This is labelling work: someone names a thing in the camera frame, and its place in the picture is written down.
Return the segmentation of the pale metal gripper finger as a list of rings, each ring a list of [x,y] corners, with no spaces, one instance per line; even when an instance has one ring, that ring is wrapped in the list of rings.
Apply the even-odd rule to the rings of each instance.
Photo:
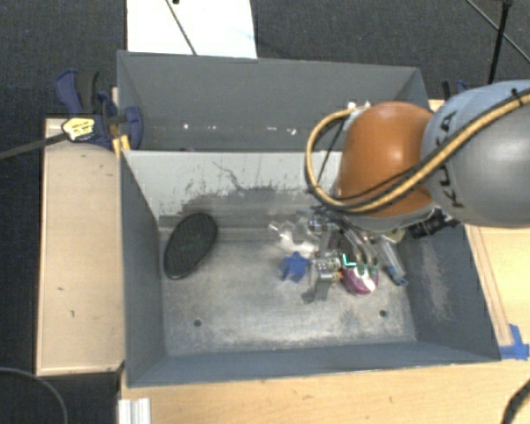
[[[308,237],[314,246],[313,258],[327,255],[331,250],[331,240],[336,225],[323,216],[313,216],[307,224]]]
[[[329,290],[337,281],[340,261],[337,257],[322,257],[312,261],[310,289],[314,300],[326,300]]]

